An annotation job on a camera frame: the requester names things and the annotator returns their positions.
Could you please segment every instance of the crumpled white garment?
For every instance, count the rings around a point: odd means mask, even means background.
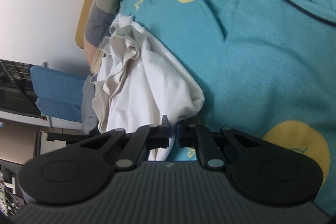
[[[101,133],[115,128],[135,132],[140,126],[161,124],[163,115],[174,125],[196,115],[204,104],[202,89],[166,47],[132,16],[117,15],[100,49],[105,52],[93,109]],[[149,160],[165,160],[169,148],[159,148]]]

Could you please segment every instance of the white wall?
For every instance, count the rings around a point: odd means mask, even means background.
[[[34,65],[46,61],[51,69],[88,75],[84,52],[75,43],[83,1],[0,0],[0,59]]]

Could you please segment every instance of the round joint cover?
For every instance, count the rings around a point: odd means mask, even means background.
[[[28,200],[64,206],[97,195],[109,178],[110,168],[97,150],[69,146],[28,161],[18,182]]]
[[[314,200],[323,181],[314,160],[275,145],[247,149],[230,171],[232,182],[246,196],[280,206]]]

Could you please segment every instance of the bed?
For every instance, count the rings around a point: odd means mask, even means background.
[[[336,0],[291,0],[336,22]],[[205,95],[199,117],[313,158],[316,203],[336,213],[336,28],[283,0],[122,0]],[[194,160],[173,147],[169,160]]]

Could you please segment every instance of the white fabric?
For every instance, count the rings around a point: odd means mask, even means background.
[[[204,94],[196,81],[164,45],[133,21],[132,16],[117,15],[100,49],[106,53],[98,74],[92,101],[101,133],[115,128],[135,132],[147,124],[161,124],[167,115],[172,128],[196,115]],[[168,149],[150,154],[150,160],[165,160]]]

